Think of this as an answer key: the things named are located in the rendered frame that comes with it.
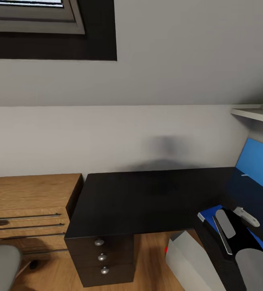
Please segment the notebook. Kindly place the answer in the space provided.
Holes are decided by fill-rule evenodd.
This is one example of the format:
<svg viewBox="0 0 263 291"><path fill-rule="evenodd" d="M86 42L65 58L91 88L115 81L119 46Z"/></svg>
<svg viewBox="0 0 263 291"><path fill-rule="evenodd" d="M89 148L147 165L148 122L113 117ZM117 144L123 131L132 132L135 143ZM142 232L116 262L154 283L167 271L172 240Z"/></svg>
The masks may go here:
<svg viewBox="0 0 263 291"><path fill-rule="evenodd" d="M231 249L230 249L230 247L229 247L229 245L227 243L227 240L226 240L225 236L223 235L223 231L222 231L220 225L218 224L218 221L216 220L215 216L213 216L212 218L213 218L213 220L214 220L214 222L216 224L217 230L219 232L219 235L222 238L222 241L224 243L224 246L226 248L227 253L230 254L230 255L233 255L232 252L231 252Z"/></svg>

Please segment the folder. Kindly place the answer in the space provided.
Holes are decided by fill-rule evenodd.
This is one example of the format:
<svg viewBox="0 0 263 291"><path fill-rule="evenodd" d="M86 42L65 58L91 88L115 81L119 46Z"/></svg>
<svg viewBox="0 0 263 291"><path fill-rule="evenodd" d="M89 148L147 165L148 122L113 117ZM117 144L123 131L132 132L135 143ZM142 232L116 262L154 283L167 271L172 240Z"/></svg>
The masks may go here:
<svg viewBox="0 0 263 291"><path fill-rule="evenodd" d="M201 211L198 213L198 217L203 221L203 223L208 227L208 229L217 237L217 239L223 244L221 236L219 235L219 232L217 230L216 224L213 220L213 216L215 216L216 212L220 209L223 209L222 205L218 205L215 207L211 207L207 210ZM249 231L252 236L255 238L255 240L258 242L258 244L262 247L263 249L263 241L260 240L255 234L253 234L251 231Z"/></svg>

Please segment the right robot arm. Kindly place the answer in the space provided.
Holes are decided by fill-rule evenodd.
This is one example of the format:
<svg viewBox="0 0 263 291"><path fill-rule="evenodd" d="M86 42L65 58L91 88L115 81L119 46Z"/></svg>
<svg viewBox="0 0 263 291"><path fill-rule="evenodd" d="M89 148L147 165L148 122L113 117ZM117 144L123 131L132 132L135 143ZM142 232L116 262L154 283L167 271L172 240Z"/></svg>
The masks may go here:
<svg viewBox="0 0 263 291"><path fill-rule="evenodd" d="M246 225L241 222L241 218L243 218L250 225L259 227L258 220L240 207L234 211L220 209L216 212L215 218L223 231L233 257L235 258L237 254L236 263L247 291L263 291L263 253L251 249L240 251L244 248L263 250Z"/></svg>

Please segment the swivel chair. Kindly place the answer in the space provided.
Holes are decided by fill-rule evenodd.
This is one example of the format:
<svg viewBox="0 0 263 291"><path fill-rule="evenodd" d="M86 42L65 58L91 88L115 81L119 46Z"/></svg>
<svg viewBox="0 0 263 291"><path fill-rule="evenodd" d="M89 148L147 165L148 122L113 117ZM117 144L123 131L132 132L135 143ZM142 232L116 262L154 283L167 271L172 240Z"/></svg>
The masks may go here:
<svg viewBox="0 0 263 291"><path fill-rule="evenodd" d="M29 261L20 268L22 261L21 250L15 245L0 245L0 291L10 291L15 279L30 265L35 269L37 261Z"/></svg>

